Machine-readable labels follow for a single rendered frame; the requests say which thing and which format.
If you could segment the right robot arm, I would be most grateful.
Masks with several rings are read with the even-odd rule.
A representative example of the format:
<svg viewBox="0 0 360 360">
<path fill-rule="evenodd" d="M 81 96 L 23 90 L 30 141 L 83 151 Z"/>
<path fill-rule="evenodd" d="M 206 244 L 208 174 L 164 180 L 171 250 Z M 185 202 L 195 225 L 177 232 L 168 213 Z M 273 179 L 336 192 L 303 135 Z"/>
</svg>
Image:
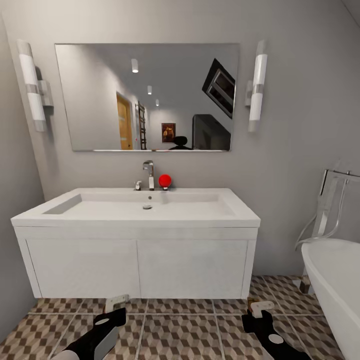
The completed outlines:
<svg viewBox="0 0 360 360">
<path fill-rule="evenodd" d="M 273 310 L 272 301 L 254 302 L 252 313 L 241 316 L 246 333 L 255 333 L 262 345 L 264 360 L 312 360 L 304 351 L 298 351 L 286 343 L 273 327 L 272 316 L 267 310 Z"/>
</svg>

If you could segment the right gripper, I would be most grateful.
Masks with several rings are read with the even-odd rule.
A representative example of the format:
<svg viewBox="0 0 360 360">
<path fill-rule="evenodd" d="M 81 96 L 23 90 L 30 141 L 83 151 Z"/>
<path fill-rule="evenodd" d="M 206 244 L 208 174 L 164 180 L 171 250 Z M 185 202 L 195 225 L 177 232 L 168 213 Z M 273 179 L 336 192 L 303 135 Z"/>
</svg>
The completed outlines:
<svg viewBox="0 0 360 360">
<path fill-rule="evenodd" d="M 272 316 L 269 312 L 263 311 L 262 318 L 255 318 L 252 313 L 243 314 L 241 316 L 243 328 L 246 333 L 255 333 L 257 335 L 258 328 L 262 325 L 267 325 L 273 329 Z"/>
</svg>

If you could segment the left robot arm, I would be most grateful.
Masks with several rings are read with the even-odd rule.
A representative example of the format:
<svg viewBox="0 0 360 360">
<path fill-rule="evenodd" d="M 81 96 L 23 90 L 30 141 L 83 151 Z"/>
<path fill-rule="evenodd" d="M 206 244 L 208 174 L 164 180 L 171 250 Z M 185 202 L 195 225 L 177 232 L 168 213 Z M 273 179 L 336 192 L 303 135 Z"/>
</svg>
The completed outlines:
<svg viewBox="0 0 360 360">
<path fill-rule="evenodd" d="M 102 360 L 117 343 L 118 327 L 126 323 L 125 308 L 115 306 L 128 303 L 130 295 L 120 295 L 106 300 L 106 313 L 93 319 L 90 330 L 65 350 L 50 360 Z M 117 327 L 118 326 L 118 327 Z"/>
</svg>

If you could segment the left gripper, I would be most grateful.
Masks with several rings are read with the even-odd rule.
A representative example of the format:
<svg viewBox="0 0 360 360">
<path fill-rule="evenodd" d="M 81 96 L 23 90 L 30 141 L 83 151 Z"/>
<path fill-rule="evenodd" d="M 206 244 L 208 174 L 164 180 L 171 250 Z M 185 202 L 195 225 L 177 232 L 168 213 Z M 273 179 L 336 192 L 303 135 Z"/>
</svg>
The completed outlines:
<svg viewBox="0 0 360 360">
<path fill-rule="evenodd" d="M 118 327 L 121 327 L 125 325 L 126 323 L 126 311 L 125 308 L 116 309 L 114 308 L 113 312 L 110 313 L 102 313 L 100 315 L 97 315 L 96 318 L 93 319 L 94 323 L 97 323 L 100 319 L 106 318 L 106 317 L 113 317 L 116 321 L 116 325 Z"/>
</svg>

